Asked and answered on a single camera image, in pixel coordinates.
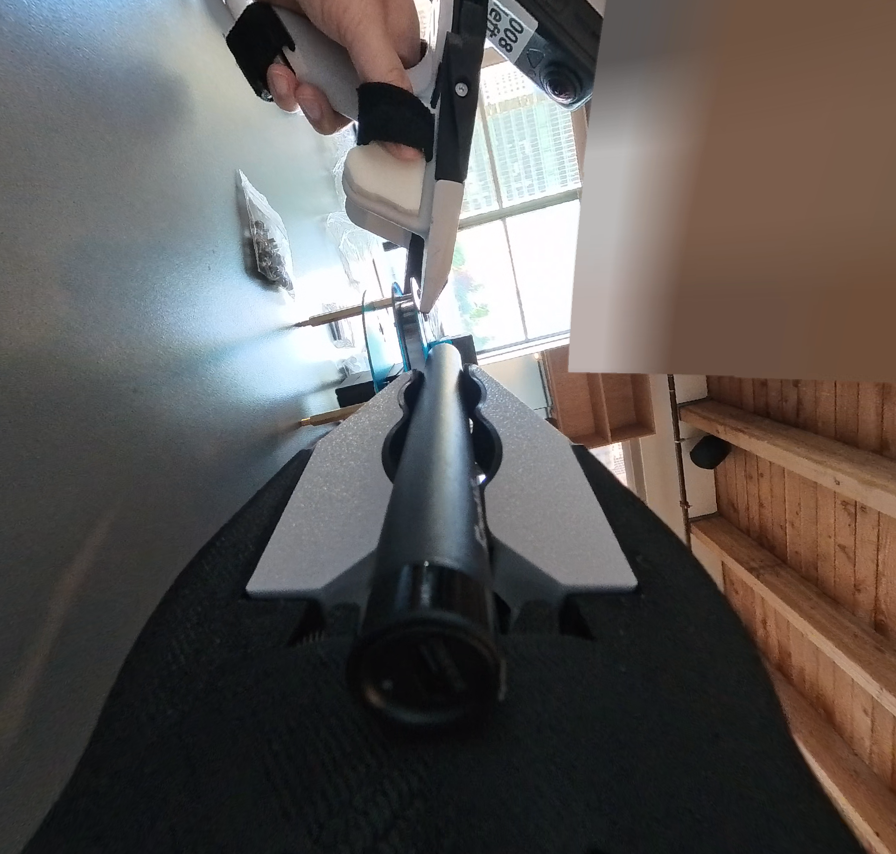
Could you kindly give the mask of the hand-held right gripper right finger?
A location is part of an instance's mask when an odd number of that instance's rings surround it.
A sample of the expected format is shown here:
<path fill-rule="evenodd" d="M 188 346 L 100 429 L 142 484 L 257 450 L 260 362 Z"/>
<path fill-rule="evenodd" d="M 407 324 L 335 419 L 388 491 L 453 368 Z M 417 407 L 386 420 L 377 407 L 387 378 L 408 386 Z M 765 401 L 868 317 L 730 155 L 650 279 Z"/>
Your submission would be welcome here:
<path fill-rule="evenodd" d="M 565 435 L 482 369 L 480 411 L 501 445 L 485 487 L 502 600 L 564 600 L 629 593 L 637 580 Z"/>

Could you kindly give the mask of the blue toy robot arm base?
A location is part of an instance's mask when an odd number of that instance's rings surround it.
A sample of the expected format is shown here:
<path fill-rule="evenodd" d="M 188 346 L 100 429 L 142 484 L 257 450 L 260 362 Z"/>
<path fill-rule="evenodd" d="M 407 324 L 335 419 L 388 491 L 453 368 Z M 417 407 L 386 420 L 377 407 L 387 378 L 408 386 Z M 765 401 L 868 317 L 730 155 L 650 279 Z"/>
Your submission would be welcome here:
<path fill-rule="evenodd" d="M 351 373 L 337 387 L 337 409 L 304 417 L 297 423 L 298 427 L 346 420 L 401 374 L 422 370 L 430 350 L 438 344 L 454 345 L 465 365 L 477 365 L 473 337 L 439 338 L 427 317 L 420 312 L 419 304 L 420 293 L 416 282 L 412 283 L 411 293 L 403 293 L 398 284 L 393 284 L 387 297 L 374 300 L 363 297 L 361 304 L 318 313 L 295 323 L 297 329 L 315 328 L 358 317 L 362 322 L 367 359 L 366 369 Z"/>

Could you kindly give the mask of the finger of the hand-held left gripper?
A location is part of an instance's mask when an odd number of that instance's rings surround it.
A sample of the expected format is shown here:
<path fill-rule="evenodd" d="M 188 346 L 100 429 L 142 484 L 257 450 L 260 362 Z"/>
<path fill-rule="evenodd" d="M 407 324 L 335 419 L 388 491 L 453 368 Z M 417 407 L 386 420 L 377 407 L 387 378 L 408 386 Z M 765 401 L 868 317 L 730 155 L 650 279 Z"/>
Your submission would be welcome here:
<path fill-rule="evenodd" d="M 434 183 L 430 228 L 424 248 L 420 312 L 431 312 L 451 274 L 454 247 L 464 198 L 464 183 Z"/>

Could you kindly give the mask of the grey desk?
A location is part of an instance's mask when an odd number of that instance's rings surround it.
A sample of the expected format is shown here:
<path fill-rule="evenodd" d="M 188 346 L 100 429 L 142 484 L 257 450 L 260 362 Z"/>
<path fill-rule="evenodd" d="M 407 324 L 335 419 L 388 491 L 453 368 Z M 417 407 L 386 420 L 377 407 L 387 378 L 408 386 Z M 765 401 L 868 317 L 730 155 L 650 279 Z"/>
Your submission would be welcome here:
<path fill-rule="evenodd" d="M 352 299 L 350 135 L 257 99 L 221 0 L 2 0 L 2 852 L 71 778 L 140 631 L 334 407 L 296 322 Z M 255 271 L 238 171 L 283 219 Z"/>

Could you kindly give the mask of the wooden shelf unit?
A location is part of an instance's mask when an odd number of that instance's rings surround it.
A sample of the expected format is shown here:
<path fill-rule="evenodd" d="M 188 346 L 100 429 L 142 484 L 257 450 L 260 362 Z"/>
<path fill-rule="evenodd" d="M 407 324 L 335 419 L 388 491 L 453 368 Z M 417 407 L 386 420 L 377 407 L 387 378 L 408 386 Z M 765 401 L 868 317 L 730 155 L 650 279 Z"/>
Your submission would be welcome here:
<path fill-rule="evenodd" d="M 656 432 L 651 380 L 645 374 L 588 374 L 569 370 L 569 348 L 540 353 L 550 399 L 550 421 L 587 449 Z"/>

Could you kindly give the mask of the bag of metal screws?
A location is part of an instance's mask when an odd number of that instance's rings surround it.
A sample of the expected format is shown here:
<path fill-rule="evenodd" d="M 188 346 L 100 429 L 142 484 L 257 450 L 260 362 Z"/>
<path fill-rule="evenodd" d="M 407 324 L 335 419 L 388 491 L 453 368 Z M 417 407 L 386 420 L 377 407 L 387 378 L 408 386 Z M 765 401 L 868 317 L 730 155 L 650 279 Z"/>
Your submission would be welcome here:
<path fill-rule="evenodd" d="M 292 252 L 283 219 L 241 170 L 238 181 L 255 271 L 265 283 L 295 299 Z"/>

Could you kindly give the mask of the crumpled clear plastic bag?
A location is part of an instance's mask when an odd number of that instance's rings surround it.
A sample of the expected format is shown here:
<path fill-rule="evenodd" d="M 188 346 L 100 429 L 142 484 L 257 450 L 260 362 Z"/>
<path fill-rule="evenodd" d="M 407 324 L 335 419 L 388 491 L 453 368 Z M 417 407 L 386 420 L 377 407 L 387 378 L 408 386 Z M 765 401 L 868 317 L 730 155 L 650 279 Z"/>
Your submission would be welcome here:
<path fill-rule="evenodd" d="M 324 223 L 350 287 L 358 294 L 379 291 L 375 260 L 384 254 L 382 240 L 356 226 L 343 210 L 330 212 Z"/>

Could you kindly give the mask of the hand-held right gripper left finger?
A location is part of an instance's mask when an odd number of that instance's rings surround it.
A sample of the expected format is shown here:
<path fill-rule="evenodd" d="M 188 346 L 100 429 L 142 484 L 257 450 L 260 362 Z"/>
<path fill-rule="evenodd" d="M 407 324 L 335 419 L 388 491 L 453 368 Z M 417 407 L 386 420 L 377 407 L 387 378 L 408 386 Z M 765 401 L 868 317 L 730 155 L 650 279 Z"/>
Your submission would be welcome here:
<path fill-rule="evenodd" d="M 402 418 L 397 380 L 321 438 L 245 587 L 253 600 L 366 600 L 392 481 L 386 435 Z"/>

